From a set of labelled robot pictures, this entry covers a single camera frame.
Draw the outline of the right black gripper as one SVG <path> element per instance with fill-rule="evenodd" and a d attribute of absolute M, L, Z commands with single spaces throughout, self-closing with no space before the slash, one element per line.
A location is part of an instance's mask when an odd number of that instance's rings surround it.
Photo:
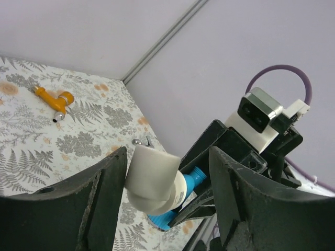
<path fill-rule="evenodd" d="M 288 170 L 285 157 L 298 147 L 303 137 L 294 128 L 297 117 L 279 118 L 279 123 L 259 133 L 240 117 L 229 117 L 227 126 L 214 120 L 186 153 L 179 170 L 186 174 L 192 167 L 199 167 L 211 178 L 221 177 L 227 171 L 222 153 L 237 163 L 245 161 L 256 149 L 267 162 L 265 177 L 291 188 L 302 184 Z"/>

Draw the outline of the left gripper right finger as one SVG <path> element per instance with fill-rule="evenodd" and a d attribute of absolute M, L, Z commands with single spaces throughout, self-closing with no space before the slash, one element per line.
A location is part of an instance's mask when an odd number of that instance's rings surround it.
<path fill-rule="evenodd" d="M 334 250 L 334 198 L 286 187 L 209 149 L 214 250 Z"/>

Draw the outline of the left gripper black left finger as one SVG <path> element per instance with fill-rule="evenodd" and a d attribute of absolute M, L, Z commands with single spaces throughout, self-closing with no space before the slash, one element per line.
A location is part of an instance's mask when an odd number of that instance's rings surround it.
<path fill-rule="evenodd" d="M 1 250 L 112 250 L 127 161 L 120 147 L 35 193 L 1 197 Z"/>

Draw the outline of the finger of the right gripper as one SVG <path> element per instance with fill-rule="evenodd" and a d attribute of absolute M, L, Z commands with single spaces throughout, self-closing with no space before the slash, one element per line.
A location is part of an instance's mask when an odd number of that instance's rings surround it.
<path fill-rule="evenodd" d="M 208 188 L 178 212 L 176 217 L 168 223 L 168 226 L 175 227 L 188 220 L 209 218 L 215 213 L 213 190 Z"/>

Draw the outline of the white plastic elbow fitting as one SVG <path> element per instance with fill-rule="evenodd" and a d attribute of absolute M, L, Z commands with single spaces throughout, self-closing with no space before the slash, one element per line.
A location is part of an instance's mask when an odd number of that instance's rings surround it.
<path fill-rule="evenodd" d="M 135 147 L 125 188 L 132 206 L 153 214 L 170 198 L 181 158 L 143 145 Z"/>

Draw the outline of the blue plastic faucet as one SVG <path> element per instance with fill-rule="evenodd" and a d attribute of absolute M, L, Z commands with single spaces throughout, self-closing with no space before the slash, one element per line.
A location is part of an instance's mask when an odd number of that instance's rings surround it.
<path fill-rule="evenodd" d="M 148 214 L 149 222 L 160 231 L 168 231 L 169 223 L 176 217 L 183 203 L 205 179 L 206 174 L 197 166 L 189 174 L 177 172 L 167 203 L 153 214 Z"/>

